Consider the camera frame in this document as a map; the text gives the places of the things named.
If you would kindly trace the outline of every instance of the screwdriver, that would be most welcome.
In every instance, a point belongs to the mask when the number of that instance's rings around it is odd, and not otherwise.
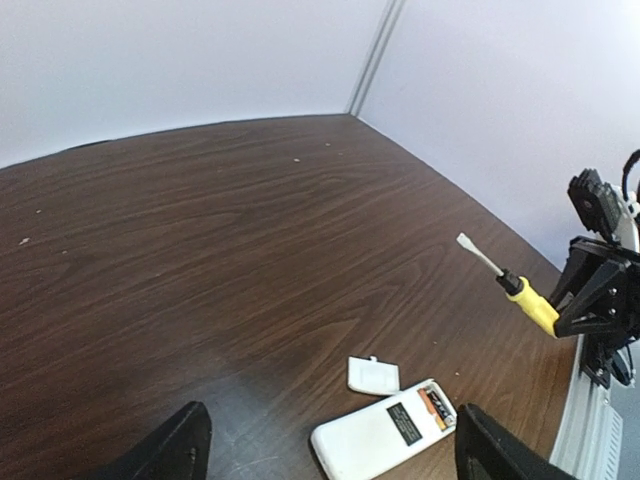
[[[552,337],[556,336],[553,326],[560,314],[549,304],[546,298],[538,295],[529,284],[529,280],[525,277],[518,277],[506,268],[498,267],[464,233],[458,235],[456,240],[462,248],[473,253],[491,269],[496,275],[496,281],[502,286],[509,300],[519,305],[522,311],[545,332]]]

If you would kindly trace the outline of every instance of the yellow screwdriver handle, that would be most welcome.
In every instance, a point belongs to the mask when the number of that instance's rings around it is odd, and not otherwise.
[[[520,277],[520,280],[522,280],[522,290],[515,295],[507,294],[507,298],[520,305],[522,311],[531,320],[536,322],[549,335],[555,337],[553,325],[560,317],[560,314],[547,302],[546,298],[538,295],[529,284],[529,280],[524,277]]]

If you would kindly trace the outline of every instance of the white remote control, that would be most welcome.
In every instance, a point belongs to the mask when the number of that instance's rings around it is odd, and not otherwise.
[[[456,418],[449,399],[429,379],[320,425],[311,443],[330,480],[369,480],[452,433]]]

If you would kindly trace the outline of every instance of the white wall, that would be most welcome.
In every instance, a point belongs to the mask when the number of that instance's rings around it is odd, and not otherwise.
[[[345,111],[386,0],[2,0],[0,167],[176,127]]]
[[[562,266],[569,180],[640,147],[640,4],[408,0],[361,118]]]

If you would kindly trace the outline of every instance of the dark wood grain surface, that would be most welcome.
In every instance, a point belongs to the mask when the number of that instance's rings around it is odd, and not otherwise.
[[[107,463],[189,400],[213,418],[210,478],[320,479],[312,429],[376,400],[347,389],[349,355],[551,450],[574,343],[454,239],[542,293],[557,271],[351,117],[70,150],[1,171],[0,192],[2,479]],[[384,478],[455,478],[453,438]]]

